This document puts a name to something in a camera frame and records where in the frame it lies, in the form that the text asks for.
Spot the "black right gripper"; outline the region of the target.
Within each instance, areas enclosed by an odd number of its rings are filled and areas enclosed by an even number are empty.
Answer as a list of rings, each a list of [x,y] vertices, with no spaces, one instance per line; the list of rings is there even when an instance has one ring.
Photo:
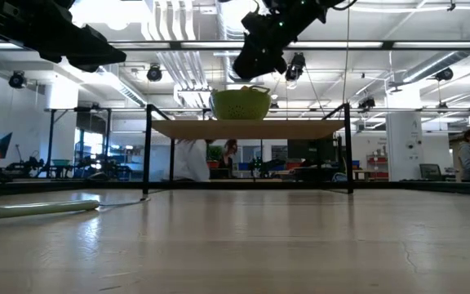
[[[233,62],[235,74],[245,80],[287,70],[283,49],[315,20],[326,22],[329,1],[267,1],[267,14],[259,9],[248,12],[241,20],[246,29],[244,45]]]

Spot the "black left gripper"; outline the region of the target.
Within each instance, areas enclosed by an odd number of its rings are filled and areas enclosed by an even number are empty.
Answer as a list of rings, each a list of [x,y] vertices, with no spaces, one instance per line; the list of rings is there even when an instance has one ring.
[[[88,73],[124,62],[126,53],[100,32],[90,25],[73,26],[69,12],[73,4],[74,0],[0,0],[0,39],[34,49],[53,63],[66,57],[73,67]]]

